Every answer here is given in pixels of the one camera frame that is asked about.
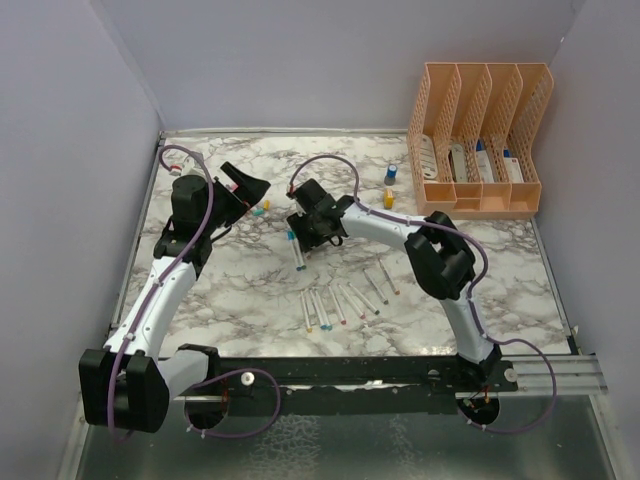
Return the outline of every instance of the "white wall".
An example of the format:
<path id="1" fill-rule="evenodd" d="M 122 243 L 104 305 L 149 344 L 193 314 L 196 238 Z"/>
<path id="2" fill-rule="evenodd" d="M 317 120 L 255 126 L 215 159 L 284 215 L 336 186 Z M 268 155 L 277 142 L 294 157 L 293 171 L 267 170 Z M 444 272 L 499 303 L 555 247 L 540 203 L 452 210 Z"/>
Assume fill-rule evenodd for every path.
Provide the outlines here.
<path id="1" fill-rule="evenodd" d="M 538 222 L 640 472 L 640 5 L 588 0 L 551 64 Z"/>
<path id="2" fill-rule="evenodd" d="M 0 477 L 54 478 L 159 122 L 84 0 L 0 6 Z"/>
<path id="3" fill-rule="evenodd" d="M 584 0 L 99 1 L 180 129 L 406 128 L 423 62 L 549 62 Z"/>

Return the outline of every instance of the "small bottle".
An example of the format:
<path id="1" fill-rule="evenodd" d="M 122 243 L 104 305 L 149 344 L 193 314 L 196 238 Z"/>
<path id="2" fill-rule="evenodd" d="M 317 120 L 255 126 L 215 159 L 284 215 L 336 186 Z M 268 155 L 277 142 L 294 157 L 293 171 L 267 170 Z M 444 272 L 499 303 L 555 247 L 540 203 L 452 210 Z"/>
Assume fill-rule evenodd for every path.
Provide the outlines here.
<path id="1" fill-rule="evenodd" d="M 493 169 L 491 168 L 491 161 L 489 155 L 484 149 L 484 145 L 481 140 L 478 140 L 476 144 L 476 162 L 478 164 L 478 171 L 482 177 L 484 183 L 495 183 L 495 177 L 493 176 Z"/>
<path id="2" fill-rule="evenodd" d="M 524 183 L 522 177 L 522 169 L 517 158 L 511 156 L 511 152 L 505 148 L 503 154 L 504 168 L 507 170 L 507 176 L 511 183 Z"/>
<path id="3" fill-rule="evenodd" d="M 387 176 L 384 177 L 384 184 L 391 186 L 396 183 L 396 173 L 398 173 L 398 167 L 392 163 L 387 167 Z"/>
<path id="4" fill-rule="evenodd" d="M 391 208 L 393 208 L 393 191 L 390 188 L 384 189 L 382 204 L 386 210 L 391 210 Z"/>

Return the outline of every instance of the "test tube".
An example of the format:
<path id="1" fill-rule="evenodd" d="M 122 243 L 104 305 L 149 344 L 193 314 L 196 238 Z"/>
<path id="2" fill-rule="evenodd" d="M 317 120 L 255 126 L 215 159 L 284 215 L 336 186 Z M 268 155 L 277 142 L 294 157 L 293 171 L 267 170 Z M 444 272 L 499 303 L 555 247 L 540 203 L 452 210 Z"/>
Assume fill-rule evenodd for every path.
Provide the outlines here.
<path id="1" fill-rule="evenodd" d="M 315 307 L 313 305 L 313 296 L 311 295 L 311 290 L 309 290 L 308 288 L 305 288 L 304 290 L 304 303 L 307 306 L 307 314 L 309 314 L 309 322 L 313 325 L 312 310 L 313 312 L 315 312 Z M 322 328 L 322 321 L 320 320 L 320 317 L 318 317 L 317 323 L 318 323 L 318 326 Z"/>
<path id="2" fill-rule="evenodd" d="M 313 293 L 318 299 L 318 305 L 320 306 L 320 312 L 322 313 L 322 321 L 327 326 L 327 330 L 331 330 L 333 327 L 331 326 L 331 322 L 329 322 L 329 316 L 327 315 L 327 311 L 324 308 L 324 303 L 322 302 L 322 297 L 318 293 L 316 288 L 313 289 Z"/>
<path id="3" fill-rule="evenodd" d="M 351 287 L 351 290 L 353 290 L 353 293 L 356 294 L 356 297 L 358 297 L 360 300 L 362 300 L 362 303 L 364 303 L 365 307 L 367 307 L 369 310 L 371 310 L 376 315 L 380 314 L 380 310 L 378 310 L 376 307 L 373 306 L 373 303 L 371 303 L 369 301 L 369 299 L 364 296 L 364 293 L 362 293 L 360 290 L 358 290 L 356 287 L 354 287 L 351 282 L 348 282 L 347 285 L 349 287 Z"/>
<path id="4" fill-rule="evenodd" d="M 380 301 L 385 305 L 389 305 L 389 300 L 387 300 L 387 297 L 384 296 L 384 293 L 382 293 L 382 290 L 380 290 L 380 287 L 378 286 L 378 284 L 373 281 L 373 278 L 371 278 L 371 275 L 369 275 L 369 272 L 367 272 L 366 270 L 362 270 L 362 271 L 364 272 L 365 278 L 369 281 L 373 289 L 376 291 L 376 294 L 378 295 L 378 297 L 380 297 Z"/>
<path id="5" fill-rule="evenodd" d="M 287 239 L 289 240 L 289 246 L 291 247 L 291 253 L 293 254 L 293 261 L 296 266 L 296 270 L 299 272 L 302 270 L 302 265 L 300 260 L 298 260 L 298 252 L 296 252 L 295 244 L 293 243 L 293 232 L 287 232 Z"/>
<path id="6" fill-rule="evenodd" d="M 306 270 L 307 265 L 304 263 L 304 256 L 302 255 L 302 249 L 300 249 L 300 242 L 295 234 L 293 236 L 293 248 L 296 249 L 296 253 L 298 254 L 298 257 L 300 257 L 300 268 L 302 268 L 302 270 Z"/>
<path id="7" fill-rule="evenodd" d="M 304 323 L 307 326 L 307 332 L 313 332 L 311 328 L 311 321 L 309 320 L 309 310 L 307 309 L 307 302 L 304 299 L 304 290 L 300 292 L 300 303 L 302 304 L 302 315 L 304 315 Z"/>
<path id="8" fill-rule="evenodd" d="M 336 309 L 336 314 L 338 315 L 338 319 L 340 323 L 343 325 L 347 324 L 347 317 L 344 316 L 344 312 L 342 311 L 342 306 L 338 301 L 338 297 L 336 297 L 336 292 L 333 291 L 333 287 L 329 285 L 329 293 L 331 294 L 331 299 L 333 300 L 333 306 Z"/>
<path id="9" fill-rule="evenodd" d="M 378 262 L 380 262 L 380 268 L 382 268 L 382 273 L 384 273 L 384 277 L 387 279 L 387 282 L 389 282 L 389 285 L 391 285 L 391 290 L 393 290 L 393 293 L 395 293 L 396 295 L 400 295 L 400 290 L 398 289 L 398 287 L 396 287 L 396 284 L 393 282 L 393 278 L 391 278 L 391 275 L 389 275 L 389 272 L 384 266 L 382 259 L 379 258 Z"/>
<path id="10" fill-rule="evenodd" d="M 347 292 L 347 289 L 344 288 L 342 285 L 338 285 L 338 288 L 344 295 L 344 298 L 347 299 L 347 303 L 351 305 L 351 308 L 353 308 L 353 311 L 356 312 L 356 315 L 364 320 L 366 318 L 364 314 L 364 310 L 360 310 L 360 307 L 358 306 L 356 301 L 353 299 L 353 297 L 349 295 L 349 292 Z"/>
<path id="11" fill-rule="evenodd" d="M 318 298 L 316 297 L 316 295 L 314 295 L 314 290 L 311 289 L 309 290 L 309 296 L 311 297 L 311 303 L 313 304 L 313 309 L 316 311 L 316 316 L 318 317 L 318 323 L 320 324 L 320 328 L 322 330 L 326 330 L 328 327 L 327 325 L 324 323 L 324 317 L 322 316 L 322 313 L 320 312 L 320 305 L 318 304 Z"/>

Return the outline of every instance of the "blue cap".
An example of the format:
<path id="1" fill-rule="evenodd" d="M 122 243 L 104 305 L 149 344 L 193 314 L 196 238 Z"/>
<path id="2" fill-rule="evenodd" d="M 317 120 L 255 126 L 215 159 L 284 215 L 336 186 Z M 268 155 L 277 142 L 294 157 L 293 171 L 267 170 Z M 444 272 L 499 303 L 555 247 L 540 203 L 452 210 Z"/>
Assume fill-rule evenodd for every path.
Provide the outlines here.
<path id="1" fill-rule="evenodd" d="M 387 167 L 387 177 L 396 178 L 396 173 L 398 173 L 398 167 L 396 165 L 394 165 L 393 163 L 391 163 Z"/>

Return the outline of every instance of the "desk organizer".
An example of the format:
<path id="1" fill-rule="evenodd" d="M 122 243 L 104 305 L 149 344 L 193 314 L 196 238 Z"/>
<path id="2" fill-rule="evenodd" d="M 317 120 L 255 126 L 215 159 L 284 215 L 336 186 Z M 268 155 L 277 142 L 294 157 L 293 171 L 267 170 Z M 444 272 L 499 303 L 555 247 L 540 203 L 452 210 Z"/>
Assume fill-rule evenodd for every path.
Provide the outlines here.
<path id="1" fill-rule="evenodd" d="M 541 63 L 426 63 L 407 134 L 419 213 L 441 210 L 460 219 L 531 218 L 541 192 L 531 147 L 552 90 L 549 68 Z M 420 164 L 422 135 L 433 141 L 438 166 L 433 181 L 424 178 Z M 494 183 L 485 183 L 480 175 L 478 140 L 487 151 Z M 452 175 L 452 142 L 464 147 L 464 183 Z M 518 158 L 522 182 L 510 180 L 505 148 Z"/>

